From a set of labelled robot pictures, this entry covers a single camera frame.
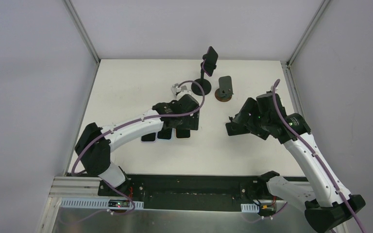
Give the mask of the phone with purple case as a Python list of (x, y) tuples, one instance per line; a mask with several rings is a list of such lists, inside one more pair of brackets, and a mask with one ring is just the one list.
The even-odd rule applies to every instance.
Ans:
[(214, 70), (216, 69), (217, 60), (218, 60), (218, 53), (215, 51), (215, 49), (210, 46), (206, 52), (206, 54), (203, 55), (203, 62), (201, 64), (201, 69), (204, 71), (204, 73), (211, 77), (214, 73)]

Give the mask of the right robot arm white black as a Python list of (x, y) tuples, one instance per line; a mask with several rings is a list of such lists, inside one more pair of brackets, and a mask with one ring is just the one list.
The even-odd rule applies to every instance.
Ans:
[(268, 199), (285, 200), (304, 213), (308, 224), (325, 233), (356, 217), (366, 205), (360, 194), (353, 194), (336, 176), (318, 148), (311, 128), (297, 113), (288, 115), (277, 93), (271, 91), (247, 98), (243, 107), (225, 124), (229, 136), (253, 134), (263, 140), (274, 137), (294, 157), (312, 191), (308, 192), (277, 172), (258, 179), (256, 192)]

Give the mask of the phone with blue case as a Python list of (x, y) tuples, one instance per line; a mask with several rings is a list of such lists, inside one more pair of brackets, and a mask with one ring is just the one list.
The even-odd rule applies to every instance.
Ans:
[(164, 129), (157, 133), (157, 139), (159, 140), (171, 140), (172, 139), (172, 129)]

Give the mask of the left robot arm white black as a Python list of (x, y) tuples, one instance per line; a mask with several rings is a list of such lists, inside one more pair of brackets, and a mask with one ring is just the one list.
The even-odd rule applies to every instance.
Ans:
[(76, 166), (82, 163), (84, 173), (102, 178), (110, 184), (110, 190), (116, 196), (124, 196), (129, 189), (127, 177), (122, 168), (111, 161), (111, 153), (142, 136), (181, 126), (201, 107), (195, 98), (185, 94), (178, 100), (157, 103), (145, 113), (121, 124), (88, 124), (74, 148), (78, 159), (73, 164), (72, 175), (81, 175), (76, 172)]

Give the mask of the phone with lavender case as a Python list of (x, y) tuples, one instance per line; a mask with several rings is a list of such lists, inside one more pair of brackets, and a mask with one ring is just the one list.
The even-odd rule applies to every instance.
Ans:
[(142, 143), (153, 143), (157, 140), (157, 133), (149, 133), (141, 136)]

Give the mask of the black pole phone stand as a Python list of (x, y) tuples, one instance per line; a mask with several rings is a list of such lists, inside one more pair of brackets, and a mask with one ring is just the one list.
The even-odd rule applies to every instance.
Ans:
[(198, 96), (205, 96), (209, 94), (212, 88), (211, 83), (207, 79), (204, 78), (204, 74), (205, 74), (204, 71), (201, 69), (200, 78), (195, 80), (195, 82), (201, 86), (203, 91), (201, 91), (201, 89), (198, 87), (197, 84), (193, 83), (191, 85), (192, 92)]

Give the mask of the phone with beige case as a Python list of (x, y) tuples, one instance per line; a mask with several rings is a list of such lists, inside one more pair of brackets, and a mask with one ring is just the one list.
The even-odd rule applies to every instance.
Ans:
[(177, 139), (187, 139), (191, 137), (191, 130), (176, 129), (175, 136)]

